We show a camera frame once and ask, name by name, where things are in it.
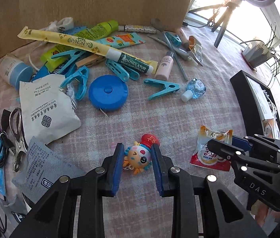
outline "silver screw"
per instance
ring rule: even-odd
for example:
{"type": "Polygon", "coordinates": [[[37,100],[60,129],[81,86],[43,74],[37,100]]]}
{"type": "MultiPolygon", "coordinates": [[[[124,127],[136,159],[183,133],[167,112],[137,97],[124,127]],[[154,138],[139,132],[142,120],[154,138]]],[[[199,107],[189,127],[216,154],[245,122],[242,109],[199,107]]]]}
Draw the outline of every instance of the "silver screw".
{"type": "Polygon", "coordinates": [[[97,174],[102,174],[105,171],[105,169],[103,167],[97,167],[95,171],[97,174]]]}
{"type": "Polygon", "coordinates": [[[59,178],[59,181],[60,181],[61,183],[67,182],[67,181],[68,181],[68,177],[67,177],[67,176],[61,176],[61,177],[59,178]]]}
{"type": "Polygon", "coordinates": [[[172,173],[178,173],[180,171],[180,168],[179,167],[177,167],[177,166],[172,166],[171,167],[171,172],[172,173]]]}
{"type": "Polygon", "coordinates": [[[207,180],[209,180],[209,181],[211,181],[211,182],[214,182],[214,181],[217,180],[217,178],[216,178],[216,176],[214,176],[214,175],[208,175],[208,176],[207,176],[207,180]]]}

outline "yellow stick packet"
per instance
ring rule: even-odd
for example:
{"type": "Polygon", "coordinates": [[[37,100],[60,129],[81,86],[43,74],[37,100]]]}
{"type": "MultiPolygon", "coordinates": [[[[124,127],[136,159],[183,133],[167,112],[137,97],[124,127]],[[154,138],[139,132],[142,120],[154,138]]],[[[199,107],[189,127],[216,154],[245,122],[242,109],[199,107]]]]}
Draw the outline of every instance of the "yellow stick packet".
{"type": "MultiPolygon", "coordinates": [[[[82,37],[76,37],[76,36],[72,36],[72,35],[45,31],[45,30],[28,29],[27,26],[25,26],[22,29],[20,34],[18,34],[18,37],[21,39],[31,39],[31,40],[38,40],[38,41],[45,41],[45,42],[50,42],[50,43],[66,45],[66,46],[86,50],[86,51],[92,52],[97,55],[102,55],[102,56],[106,56],[109,49],[118,50],[116,48],[109,47],[107,45],[103,45],[103,44],[100,44],[100,43],[97,43],[95,41],[91,41],[88,39],[84,39],[82,37]]],[[[126,52],[123,52],[123,53],[151,65],[154,69],[156,69],[156,67],[158,65],[158,62],[156,62],[156,61],[145,61],[145,60],[135,57],[134,55],[130,55],[126,52]]]]}

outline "white jar with blue lid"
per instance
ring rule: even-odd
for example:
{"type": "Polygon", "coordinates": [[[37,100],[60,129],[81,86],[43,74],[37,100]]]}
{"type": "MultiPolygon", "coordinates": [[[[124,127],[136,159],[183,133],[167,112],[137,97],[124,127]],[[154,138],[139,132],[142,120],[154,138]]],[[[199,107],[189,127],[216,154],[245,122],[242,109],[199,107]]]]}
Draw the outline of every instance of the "white jar with blue lid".
{"type": "Polygon", "coordinates": [[[0,63],[0,76],[17,90],[20,89],[20,81],[30,81],[32,72],[31,66],[11,54],[7,54],[0,63]]]}

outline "toy eye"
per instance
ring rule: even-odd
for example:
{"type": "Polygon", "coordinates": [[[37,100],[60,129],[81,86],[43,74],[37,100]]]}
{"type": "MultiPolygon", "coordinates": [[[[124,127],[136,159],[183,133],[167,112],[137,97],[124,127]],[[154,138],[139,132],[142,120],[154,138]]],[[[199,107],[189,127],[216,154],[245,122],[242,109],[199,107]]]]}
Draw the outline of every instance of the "toy eye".
{"type": "Polygon", "coordinates": [[[140,159],[140,162],[141,162],[141,163],[144,164],[146,161],[147,161],[147,158],[146,158],[145,156],[141,157],[141,159],[140,159]]]}

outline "lime green tube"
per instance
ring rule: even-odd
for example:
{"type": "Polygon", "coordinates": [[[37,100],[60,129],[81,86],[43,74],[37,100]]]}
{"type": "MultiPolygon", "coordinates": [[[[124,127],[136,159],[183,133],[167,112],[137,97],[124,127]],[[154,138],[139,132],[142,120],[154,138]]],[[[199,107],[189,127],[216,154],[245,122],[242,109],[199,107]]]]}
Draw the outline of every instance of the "lime green tube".
{"type": "MultiPolygon", "coordinates": [[[[80,32],[74,34],[76,37],[82,37],[92,41],[107,37],[110,33],[118,30],[118,22],[115,20],[110,20],[108,22],[102,22],[92,28],[86,28],[80,32]]],[[[68,50],[73,49],[72,47],[65,45],[57,45],[52,49],[44,53],[40,60],[45,64],[47,69],[52,72],[63,62],[68,60],[68,56],[61,56],[58,58],[51,59],[52,55],[56,55],[68,50]]]]}

